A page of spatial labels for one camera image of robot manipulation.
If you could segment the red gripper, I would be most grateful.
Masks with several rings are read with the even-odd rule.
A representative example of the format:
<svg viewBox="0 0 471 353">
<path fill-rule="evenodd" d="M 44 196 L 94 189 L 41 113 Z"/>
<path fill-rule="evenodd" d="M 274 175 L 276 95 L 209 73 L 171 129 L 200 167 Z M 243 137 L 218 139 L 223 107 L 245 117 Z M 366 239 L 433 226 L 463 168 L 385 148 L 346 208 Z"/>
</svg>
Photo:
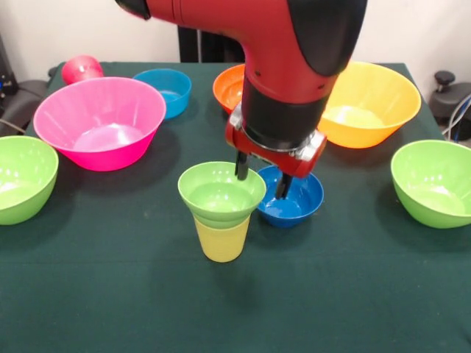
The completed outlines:
<svg viewBox="0 0 471 353">
<path fill-rule="evenodd" d="M 316 130 L 309 137 L 308 143 L 300 149 L 270 150 L 252 141 L 241 127 L 236 127 L 230 122 L 226 125 L 225 137 L 226 141 L 237 150 L 235 175 L 238 180 L 247 178 L 250 155 L 276 165 L 283 172 L 277 184 L 276 199 L 287 197 L 293 177 L 304 178 L 311 173 L 327 143 L 327 137 Z"/>
</svg>

